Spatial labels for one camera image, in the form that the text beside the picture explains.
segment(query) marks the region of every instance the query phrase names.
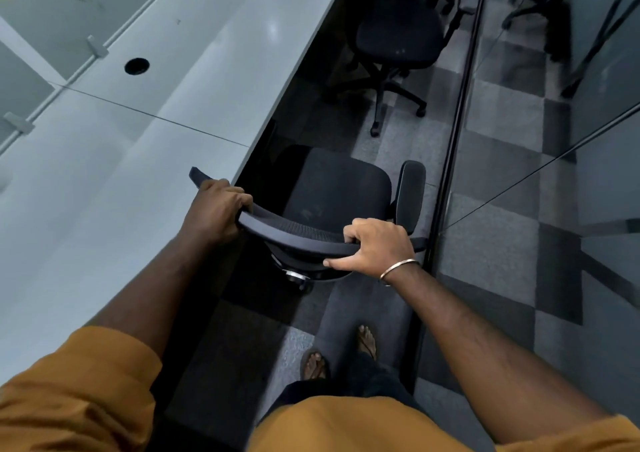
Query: person's right hand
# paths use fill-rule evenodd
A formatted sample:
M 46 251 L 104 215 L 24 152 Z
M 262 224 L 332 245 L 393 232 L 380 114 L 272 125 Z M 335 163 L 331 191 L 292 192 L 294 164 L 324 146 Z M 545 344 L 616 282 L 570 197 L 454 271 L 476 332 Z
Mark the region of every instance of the person's right hand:
M 388 221 L 356 218 L 344 227 L 344 241 L 350 243 L 356 239 L 360 241 L 360 250 L 355 255 L 325 259 L 324 266 L 380 278 L 393 264 L 415 258 L 406 230 Z

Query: dark trousers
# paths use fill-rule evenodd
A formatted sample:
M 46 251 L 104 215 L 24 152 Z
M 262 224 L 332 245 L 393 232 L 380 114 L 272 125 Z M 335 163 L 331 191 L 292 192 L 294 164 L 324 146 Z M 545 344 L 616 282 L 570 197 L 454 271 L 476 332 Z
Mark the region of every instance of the dark trousers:
M 342 379 L 320 378 L 296 381 L 288 385 L 262 417 L 262 420 L 278 407 L 295 405 L 312 396 L 356 396 L 359 398 L 388 396 L 426 415 L 426 412 L 395 376 L 380 367 L 369 354 L 356 352 L 349 361 Z

